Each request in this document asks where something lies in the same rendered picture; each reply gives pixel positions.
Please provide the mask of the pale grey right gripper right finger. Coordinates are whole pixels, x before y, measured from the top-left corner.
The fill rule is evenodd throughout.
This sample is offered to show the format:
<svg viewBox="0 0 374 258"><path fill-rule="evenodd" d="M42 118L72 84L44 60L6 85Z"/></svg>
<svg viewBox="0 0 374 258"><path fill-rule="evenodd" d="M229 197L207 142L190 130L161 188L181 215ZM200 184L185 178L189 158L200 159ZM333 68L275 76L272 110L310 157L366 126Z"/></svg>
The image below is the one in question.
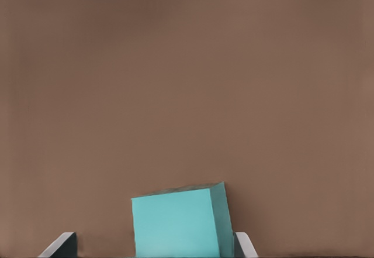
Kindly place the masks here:
<svg viewBox="0 0 374 258"><path fill-rule="evenodd" d="M245 232L234 232L234 257L258 257L254 245Z"/></svg>

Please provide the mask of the blue cube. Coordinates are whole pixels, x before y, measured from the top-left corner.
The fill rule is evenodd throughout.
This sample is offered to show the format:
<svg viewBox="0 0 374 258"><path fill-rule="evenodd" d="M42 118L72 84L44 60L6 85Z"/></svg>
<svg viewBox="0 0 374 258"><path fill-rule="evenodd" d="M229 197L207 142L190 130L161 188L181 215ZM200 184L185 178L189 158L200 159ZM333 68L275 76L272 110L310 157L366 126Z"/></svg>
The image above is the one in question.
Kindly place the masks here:
<svg viewBox="0 0 374 258"><path fill-rule="evenodd" d="M131 200L136 257L232 258L223 182L157 191Z"/></svg>

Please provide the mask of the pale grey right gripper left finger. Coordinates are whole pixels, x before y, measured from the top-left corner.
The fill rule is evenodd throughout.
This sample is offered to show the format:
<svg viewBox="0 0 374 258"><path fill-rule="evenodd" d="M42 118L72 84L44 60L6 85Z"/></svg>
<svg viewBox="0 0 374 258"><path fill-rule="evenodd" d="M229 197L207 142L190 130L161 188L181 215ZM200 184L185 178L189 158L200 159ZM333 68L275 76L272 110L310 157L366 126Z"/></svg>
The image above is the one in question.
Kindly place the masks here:
<svg viewBox="0 0 374 258"><path fill-rule="evenodd" d="M78 257L77 234L62 233L38 257Z"/></svg>

